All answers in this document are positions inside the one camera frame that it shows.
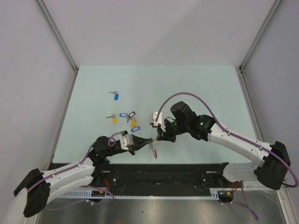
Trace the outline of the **red-handled metal key organizer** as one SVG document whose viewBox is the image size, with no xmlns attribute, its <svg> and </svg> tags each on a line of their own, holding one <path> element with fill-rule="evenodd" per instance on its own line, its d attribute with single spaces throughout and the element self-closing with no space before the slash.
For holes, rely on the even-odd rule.
<svg viewBox="0 0 299 224">
<path fill-rule="evenodd" d="M 149 151 L 153 154 L 154 159 L 157 159 L 157 151 L 154 147 L 154 139 L 151 139 L 149 143 Z"/>
</svg>

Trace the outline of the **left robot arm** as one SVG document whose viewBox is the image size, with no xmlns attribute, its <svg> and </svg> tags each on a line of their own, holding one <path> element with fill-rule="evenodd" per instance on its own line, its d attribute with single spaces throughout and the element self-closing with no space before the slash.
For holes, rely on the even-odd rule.
<svg viewBox="0 0 299 224">
<path fill-rule="evenodd" d="M 119 140 L 100 136 L 88 149 L 83 159 L 53 170 L 31 170 L 14 190 L 17 196 L 27 190 L 27 201 L 22 211 L 24 217 L 32 217 L 62 194 L 83 186 L 99 186 L 103 182 L 103 168 L 109 164 L 108 157 L 135 152 L 153 142 L 133 134 L 121 132 Z"/>
</svg>

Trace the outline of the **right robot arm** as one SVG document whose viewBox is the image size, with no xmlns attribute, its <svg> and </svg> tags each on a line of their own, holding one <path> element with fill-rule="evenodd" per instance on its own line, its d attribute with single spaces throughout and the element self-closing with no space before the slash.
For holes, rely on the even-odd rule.
<svg viewBox="0 0 299 224">
<path fill-rule="evenodd" d="M 250 160 L 249 163 L 226 163 L 216 174 L 215 181 L 220 187 L 231 182 L 259 181 L 262 185 L 279 190 L 291 164 L 286 146 L 253 140 L 230 131 L 208 115 L 197 115 L 189 105 L 180 101 L 171 107 L 173 121 L 161 113 L 150 115 L 150 124 L 157 128 L 157 141 L 175 142 L 176 136 L 188 133 L 197 140 L 204 140 L 224 146 Z"/>
</svg>

